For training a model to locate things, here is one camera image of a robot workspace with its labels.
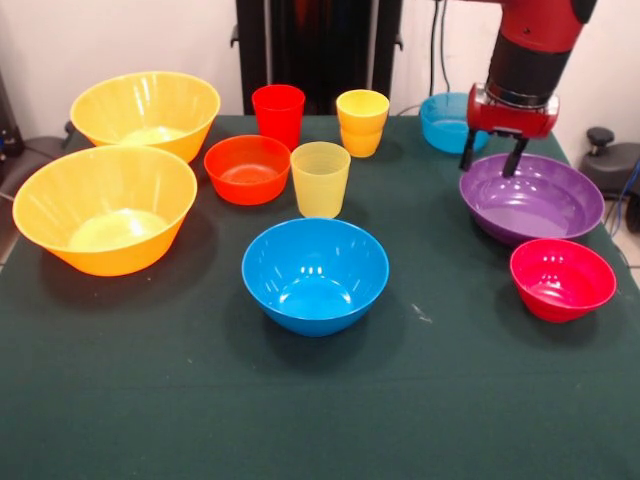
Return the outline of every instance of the black knob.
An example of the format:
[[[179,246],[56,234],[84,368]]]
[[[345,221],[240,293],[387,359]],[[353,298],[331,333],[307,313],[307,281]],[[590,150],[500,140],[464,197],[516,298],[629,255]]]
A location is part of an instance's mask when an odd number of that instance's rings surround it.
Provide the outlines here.
[[[615,140],[611,130],[604,127],[592,127],[587,130],[587,138],[594,147],[604,148]]]

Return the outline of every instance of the white wall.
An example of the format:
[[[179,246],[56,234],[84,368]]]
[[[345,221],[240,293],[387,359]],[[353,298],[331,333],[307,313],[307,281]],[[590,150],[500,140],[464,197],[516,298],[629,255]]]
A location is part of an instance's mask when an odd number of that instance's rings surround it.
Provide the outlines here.
[[[396,51],[392,113],[427,95],[433,6],[404,0],[405,50]],[[454,90],[466,92],[486,79],[500,16],[497,5],[449,2],[445,58]],[[588,148],[585,132],[594,125],[613,129],[618,140],[640,141],[638,17],[637,0],[599,0],[569,60],[557,91],[561,107],[554,132],[572,162]],[[441,76],[437,86],[444,90]]]
[[[0,70],[25,138],[63,136],[73,100],[106,78],[178,70],[242,112],[235,0],[0,0]]]
[[[426,97],[434,2],[404,0],[405,51],[396,50],[392,113]],[[500,21],[497,5],[452,1],[446,57],[455,90],[486,78]],[[640,141],[637,0],[600,0],[562,79],[555,132],[571,160],[585,130]],[[25,137],[62,135],[85,88],[146,69],[181,70],[211,82],[222,113],[241,113],[238,48],[229,49],[235,0],[0,0],[0,69]],[[444,83],[438,80],[438,89]]]

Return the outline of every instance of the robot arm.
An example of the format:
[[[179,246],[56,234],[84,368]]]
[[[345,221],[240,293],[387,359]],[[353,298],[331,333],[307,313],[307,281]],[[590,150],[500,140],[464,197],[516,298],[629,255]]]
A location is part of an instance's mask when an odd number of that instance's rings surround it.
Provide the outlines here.
[[[530,138],[549,134],[558,117],[554,96],[596,0],[468,0],[502,4],[502,24],[486,84],[469,95],[469,136],[460,168],[473,161],[478,130],[517,139],[503,175],[515,173]]]

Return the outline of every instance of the red cup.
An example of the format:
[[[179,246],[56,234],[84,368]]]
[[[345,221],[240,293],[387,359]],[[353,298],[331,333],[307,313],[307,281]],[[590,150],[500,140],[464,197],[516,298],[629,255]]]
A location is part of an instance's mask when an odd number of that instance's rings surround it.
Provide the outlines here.
[[[260,135],[275,138],[293,151],[300,143],[305,96],[291,85],[267,85],[251,96]]]
[[[289,176],[290,152],[260,135],[239,135],[216,143],[204,156],[215,191],[230,203],[260,205],[282,193]]]

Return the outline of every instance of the light blue bowl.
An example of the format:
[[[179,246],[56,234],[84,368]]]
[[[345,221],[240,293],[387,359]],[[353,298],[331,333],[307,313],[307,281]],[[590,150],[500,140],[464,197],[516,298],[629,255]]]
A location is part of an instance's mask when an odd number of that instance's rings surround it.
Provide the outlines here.
[[[340,220],[301,218],[261,233],[244,254],[242,278],[264,312],[307,337],[360,319],[389,279],[382,245]]]
[[[420,108],[422,134],[429,144],[446,153],[460,154],[467,141],[466,93],[441,93],[428,98]],[[489,134],[478,132],[473,150],[477,151],[487,144]]]

